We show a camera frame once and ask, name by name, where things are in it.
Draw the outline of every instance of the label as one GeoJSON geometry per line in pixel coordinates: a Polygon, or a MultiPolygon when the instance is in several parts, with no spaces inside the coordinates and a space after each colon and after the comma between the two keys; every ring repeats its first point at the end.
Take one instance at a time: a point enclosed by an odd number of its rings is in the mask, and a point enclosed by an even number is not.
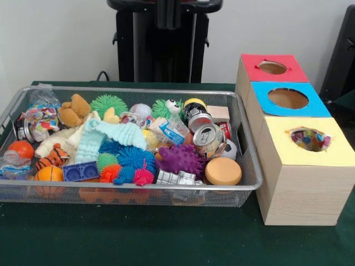
{"type": "Polygon", "coordinates": [[[161,124],[159,128],[176,146],[180,146],[185,138],[168,128],[169,122],[161,124]]]}

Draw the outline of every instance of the teddy bear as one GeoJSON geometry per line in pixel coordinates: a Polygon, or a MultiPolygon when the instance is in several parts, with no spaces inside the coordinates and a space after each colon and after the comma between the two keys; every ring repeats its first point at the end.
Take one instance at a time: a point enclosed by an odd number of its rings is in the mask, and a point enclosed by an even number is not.
{"type": "Polygon", "coordinates": [[[79,94],[74,94],[71,102],[62,103],[62,107],[58,108],[58,118],[63,125],[79,126],[90,112],[91,107],[87,101],[79,94]]]}

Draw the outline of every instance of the stacked boxes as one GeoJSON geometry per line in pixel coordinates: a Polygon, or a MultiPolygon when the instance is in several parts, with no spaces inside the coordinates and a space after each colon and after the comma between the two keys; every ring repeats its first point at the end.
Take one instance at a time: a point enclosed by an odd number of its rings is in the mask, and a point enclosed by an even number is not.
{"type": "Polygon", "coordinates": [[[243,54],[236,92],[265,177],[257,190],[264,223],[335,225],[355,184],[355,152],[294,56],[243,54]],[[308,143],[331,143],[306,150],[294,131],[308,143]]]}

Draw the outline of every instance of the wire mesh basket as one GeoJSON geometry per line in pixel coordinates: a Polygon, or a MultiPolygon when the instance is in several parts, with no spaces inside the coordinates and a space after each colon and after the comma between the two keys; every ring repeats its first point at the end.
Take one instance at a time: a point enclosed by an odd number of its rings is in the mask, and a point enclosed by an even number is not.
{"type": "MultiPolygon", "coordinates": [[[[17,92],[0,117],[1,148],[3,156],[7,147],[16,140],[12,123],[29,107],[29,97],[38,86],[17,92]]],[[[242,179],[237,186],[166,185],[153,184],[138,187],[135,184],[116,186],[99,182],[40,182],[33,180],[0,180],[0,201],[29,203],[93,203],[139,204],[165,206],[241,207],[251,191],[261,186],[262,173],[251,138],[248,121],[240,97],[223,91],[184,91],[124,88],[51,87],[61,102],[70,101],[74,93],[87,102],[99,95],[111,94],[123,99],[127,106],[136,103],[153,105],[156,99],[185,101],[199,98],[208,105],[228,106],[231,123],[231,140],[237,145],[237,163],[242,169],[242,179]]],[[[32,171],[35,174],[32,160],[32,171]]]]}

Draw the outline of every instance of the basketball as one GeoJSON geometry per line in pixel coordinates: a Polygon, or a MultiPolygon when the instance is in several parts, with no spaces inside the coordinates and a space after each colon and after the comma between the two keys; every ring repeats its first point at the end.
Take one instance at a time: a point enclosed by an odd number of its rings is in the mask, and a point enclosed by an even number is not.
{"type": "Polygon", "coordinates": [[[21,158],[32,159],[34,150],[30,143],[25,140],[18,140],[10,144],[8,151],[15,151],[21,158]]]}
{"type": "MultiPolygon", "coordinates": [[[[38,173],[34,177],[34,180],[63,182],[63,170],[59,167],[47,166],[38,171],[38,173]]],[[[37,194],[40,197],[54,199],[64,193],[65,187],[37,186],[35,187],[35,190],[37,191],[37,194]]]]}

